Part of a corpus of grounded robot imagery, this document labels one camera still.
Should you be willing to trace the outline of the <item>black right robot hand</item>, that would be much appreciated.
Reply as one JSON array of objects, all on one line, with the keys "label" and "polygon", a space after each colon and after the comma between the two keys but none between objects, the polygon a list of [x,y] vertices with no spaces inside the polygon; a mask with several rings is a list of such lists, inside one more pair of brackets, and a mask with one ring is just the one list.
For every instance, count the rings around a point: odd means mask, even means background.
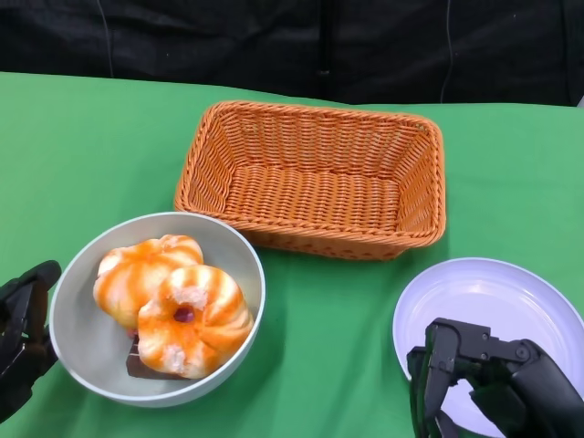
[{"label": "black right robot hand", "polygon": [[456,437],[442,405],[466,380],[474,404],[506,437],[580,437],[583,400],[555,361],[529,339],[492,336],[485,326],[446,318],[407,355],[412,426],[418,437]]}]

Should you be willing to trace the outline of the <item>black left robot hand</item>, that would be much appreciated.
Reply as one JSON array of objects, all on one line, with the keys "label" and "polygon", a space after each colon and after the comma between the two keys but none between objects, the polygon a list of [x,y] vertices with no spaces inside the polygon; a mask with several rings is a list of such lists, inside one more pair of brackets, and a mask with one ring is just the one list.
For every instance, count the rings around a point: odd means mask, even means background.
[{"label": "black left robot hand", "polygon": [[48,291],[61,275],[48,260],[1,286],[1,420],[32,396],[35,382],[56,363],[49,337]]}]

